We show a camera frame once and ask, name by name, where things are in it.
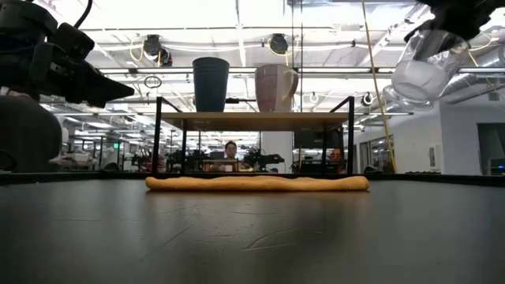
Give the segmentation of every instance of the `ceiling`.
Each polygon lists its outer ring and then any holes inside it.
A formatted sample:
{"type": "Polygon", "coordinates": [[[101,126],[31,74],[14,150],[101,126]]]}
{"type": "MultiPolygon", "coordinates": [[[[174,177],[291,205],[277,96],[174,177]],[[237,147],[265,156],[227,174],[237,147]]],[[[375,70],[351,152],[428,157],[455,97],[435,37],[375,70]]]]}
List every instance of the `ceiling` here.
{"type": "MultiPolygon", "coordinates": [[[[67,21],[71,24],[80,17],[86,2],[87,0],[35,0],[60,23],[67,21]]],[[[303,7],[299,4],[292,6],[292,2],[94,0],[92,11],[80,28],[95,41],[95,49],[87,61],[101,69],[156,67],[156,63],[146,57],[139,61],[135,59],[140,57],[141,42],[149,34],[161,36],[162,44],[170,50],[174,67],[191,68],[193,60],[201,57],[225,59],[231,67],[257,67],[272,63],[285,65],[286,62],[292,67],[370,66],[361,2],[304,0],[303,7]],[[273,54],[268,48],[266,43],[273,33],[285,35],[291,53],[287,60],[285,56],[273,54]]],[[[405,46],[404,36],[432,17],[429,9],[414,4],[412,1],[381,0],[366,3],[375,66],[395,67],[405,46]],[[406,23],[406,17],[410,17],[412,24],[406,23]]],[[[501,28],[497,28],[504,19],[503,11],[495,12],[492,24],[472,41],[473,48],[479,49],[474,54],[476,57],[487,53],[505,39],[505,36],[501,36],[501,28]],[[490,38],[495,41],[485,47],[490,43],[490,38]]],[[[127,98],[129,101],[145,102],[161,95],[184,112],[195,111],[191,73],[159,75],[163,84],[157,89],[144,85],[145,75],[122,74],[108,77],[136,89],[136,94],[127,98]]],[[[329,111],[349,95],[355,95],[359,102],[367,92],[376,93],[371,74],[306,76],[301,81],[295,96],[294,111],[329,111]]],[[[377,80],[378,89],[381,91],[390,82],[389,75],[383,74],[377,80]]],[[[255,99],[253,76],[230,75],[227,91],[228,97],[255,99]]],[[[63,104],[59,98],[53,97],[45,97],[44,101],[47,109],[60,114],[155,113],[153,103],[115,103],[107,105],[105,110],[99,110],[85,105],[63,104]]],[[[256,103],[226,105],[225,109],[255,110],[256,103]]],[[[174,110],[163,106],[162,111],[174,110]]],[[[107,129],[103,128],[104,125],[109,125],[110,129],[123,130],[153,129],[154,126],[152,115],[131,115],[128,119],[121,116],[65,117],[70,118],[67,122],[79,125],[81,130],[107,129]],[[96,127],[90,124],[93,122],[104,125],[96,127]]],[[[169,125],[163,125],[163,128],[166,131],[171,129],[169,125]]]]}

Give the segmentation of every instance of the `beige cup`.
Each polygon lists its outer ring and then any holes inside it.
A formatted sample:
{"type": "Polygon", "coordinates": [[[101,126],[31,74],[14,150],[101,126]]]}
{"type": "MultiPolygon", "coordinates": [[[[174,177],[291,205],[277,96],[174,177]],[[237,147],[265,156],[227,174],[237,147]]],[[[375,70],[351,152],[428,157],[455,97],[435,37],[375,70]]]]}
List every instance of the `beige cup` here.
{"type": "Polygon", "coordinates": [[[256,69],[256,100],[260,112],[291,112],[298,87],[298,74],[285,65],[263,65],[256,69]]]}

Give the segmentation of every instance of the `tabletop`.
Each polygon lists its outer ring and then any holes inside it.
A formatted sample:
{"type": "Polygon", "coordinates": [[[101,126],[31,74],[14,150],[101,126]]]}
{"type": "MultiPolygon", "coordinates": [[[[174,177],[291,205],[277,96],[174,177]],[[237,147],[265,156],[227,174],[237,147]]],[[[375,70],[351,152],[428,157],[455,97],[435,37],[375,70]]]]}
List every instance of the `tabletop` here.
{"type": "Polygon", "coordinates": [[[303,131],[341,125],[348,113],[163,113],[162,119],[189,131],[303,131]]]}
{"type": "Polygon", "coordinates": [[[0,186],[1,283],[504,283],[505,191],[148,192],[0,186]]]}

